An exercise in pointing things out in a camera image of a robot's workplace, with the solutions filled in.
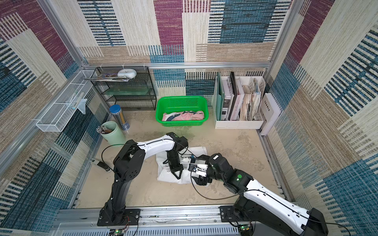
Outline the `pink shark print shorts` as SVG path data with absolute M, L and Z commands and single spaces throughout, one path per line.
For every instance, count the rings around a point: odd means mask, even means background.
M 201 121 L 205 118 L 203 111 L 183 111 L 183 112 L 173 112 L 164 113 L 162 117 L 163 122 L 172 121 Z

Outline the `white shirt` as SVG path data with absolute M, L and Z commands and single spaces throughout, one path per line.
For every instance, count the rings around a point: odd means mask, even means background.
M 184 152 L 183 156 L 181 156 L 181 154 L 179 154 L 180 161 L 181 161 L 181 158 L 191 157 L 192 156 L 191 152 L 197 157 L 200 157 L 201 155 L 207 155 L 208 154 L 206 147 L 189 147 L 189 149 Z M 158 165 L 157 180 L 161 181 L 161 182 L 168 182 L 168 183 L 190 184 L 191 183 L 191 180 L 190 180 L 190 173 L 191 172 L 190 172 L 190 170 L 188 170 L 189 165 L 183 166 L 184 170 L 182 172 L 181 179 L 178 180 L 171 174 L 169 165 L 163 164 L 163 162 L 166 159 L 167 159 L 166 151 L 156 154 L 156 162 L 157 162 L 157 165 Z

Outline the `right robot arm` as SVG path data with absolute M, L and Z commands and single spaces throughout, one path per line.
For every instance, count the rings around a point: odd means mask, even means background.
M 248 173 L 234 169 L 220 153 L 198 159 L 207 165 L 205 180 L 221 181 L 238 196 L 231 214 L 236 220 L 258 221 L 285 236 L 328 235 L 319 210 L 307 210 L 278 196 Z

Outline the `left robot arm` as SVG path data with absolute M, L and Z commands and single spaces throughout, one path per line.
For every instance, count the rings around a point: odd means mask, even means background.
M 113 160 L 114 183 L 109 200 L 100 210 L 97 225 L 122 226 L 128 224 L 131 214 L 126 213 L 126 195 L 131 181 L 139 175 L 146 158 L 165 151 L 170 172 L 179 180 L 184 171 L 179 152 L 187 147 L 188 140 L 185 137 L 178 137 L 173 132 L 146 142 L 137 143 L 134 140 L 129 140 L 123 144 L 122 149 Z

